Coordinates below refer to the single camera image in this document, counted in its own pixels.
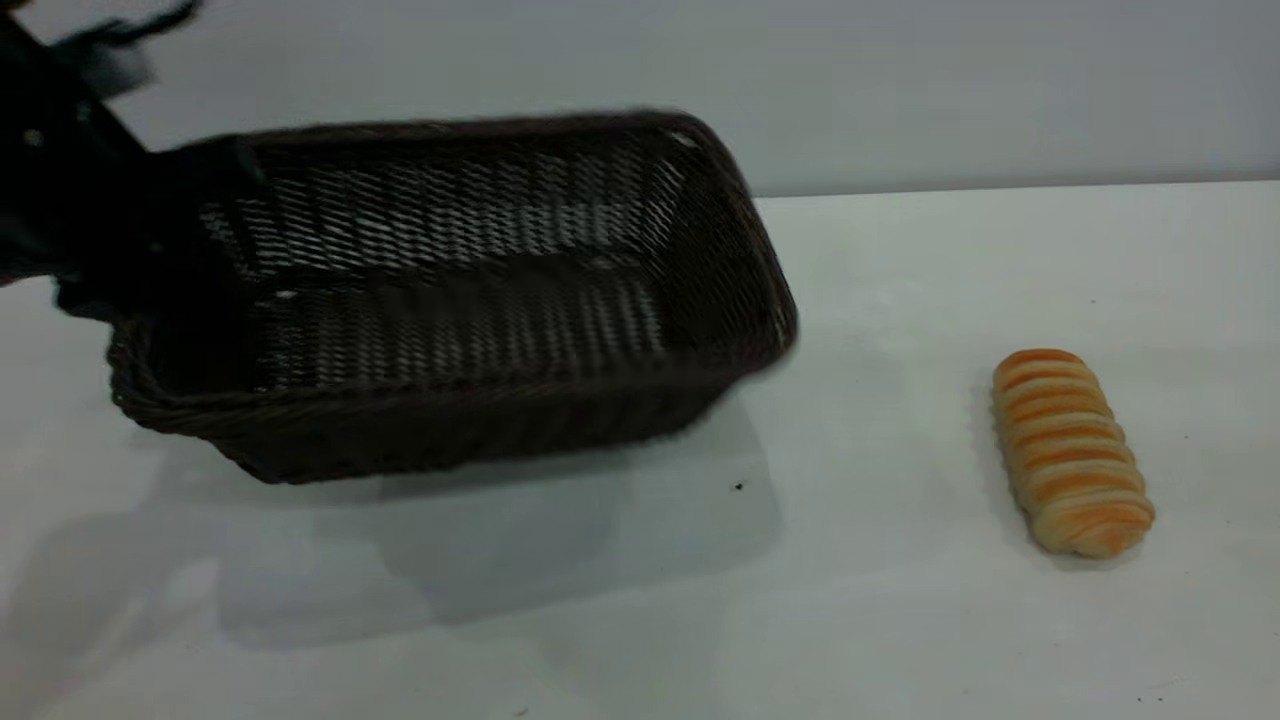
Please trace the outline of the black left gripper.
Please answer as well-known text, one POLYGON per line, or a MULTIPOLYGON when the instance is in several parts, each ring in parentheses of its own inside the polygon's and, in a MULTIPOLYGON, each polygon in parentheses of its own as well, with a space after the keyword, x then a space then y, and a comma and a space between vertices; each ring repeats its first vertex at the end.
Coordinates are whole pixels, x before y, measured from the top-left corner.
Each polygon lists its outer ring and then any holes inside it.
POLYGON ((238 325, 250 293, 207 215, 261 187, 250 142, 150 152, 106 106, 146 77, 118 54, 160 29, 110 18, 46 44, 3 14, 3 283, 55 275, 60 311, 106 324, 238 325))

